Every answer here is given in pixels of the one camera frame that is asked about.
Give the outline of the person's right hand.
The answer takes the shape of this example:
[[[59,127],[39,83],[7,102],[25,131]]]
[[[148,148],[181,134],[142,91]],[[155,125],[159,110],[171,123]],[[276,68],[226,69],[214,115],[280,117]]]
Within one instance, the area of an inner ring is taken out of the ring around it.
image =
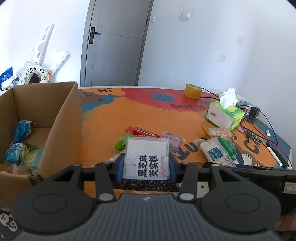
[[[277,221],[274,230],[281,234],[283,240],[295,240],[295,213],[286,214]]]

